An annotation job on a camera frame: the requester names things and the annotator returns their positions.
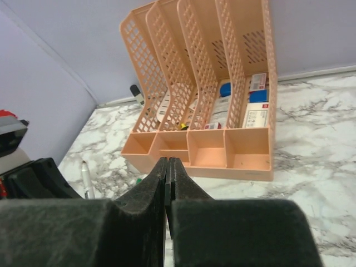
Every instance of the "white marble surface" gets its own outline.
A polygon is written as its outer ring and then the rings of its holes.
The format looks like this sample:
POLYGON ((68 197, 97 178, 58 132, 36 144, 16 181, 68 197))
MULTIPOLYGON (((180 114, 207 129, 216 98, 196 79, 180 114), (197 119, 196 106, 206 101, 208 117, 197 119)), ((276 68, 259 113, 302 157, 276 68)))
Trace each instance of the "white marble surface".
MULTIPOLYGON (((137 172, 120 151, 140 108, 96 110, 59 169, 83 196, 80 166, 88 162, 97 197, 116 198, 137 172)), ((356 266, 356 75, 280 85, 273 182, 194 180, 215 199, 278 197, 305 212, 327 267, 356 266)), ((166 264, 173 266, 172 242, 166 264)))

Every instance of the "desk organizer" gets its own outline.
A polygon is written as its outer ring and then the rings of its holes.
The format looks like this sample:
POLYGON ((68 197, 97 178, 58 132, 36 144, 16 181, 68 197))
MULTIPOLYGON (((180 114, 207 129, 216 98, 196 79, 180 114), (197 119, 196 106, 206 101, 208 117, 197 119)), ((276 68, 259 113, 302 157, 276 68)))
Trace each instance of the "desk organizer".
POLYGON ((121 152, 134 167, 150 172, 160 157, 178 157, 190 176, 273 179, 277 75, 268 0, 158 0, 131 11, 120 32, 145 96, 121 152), (251 75, 263 72, 268 125, 241 128, 251 75), (226 82, 226 126, 204 130, 226 82))

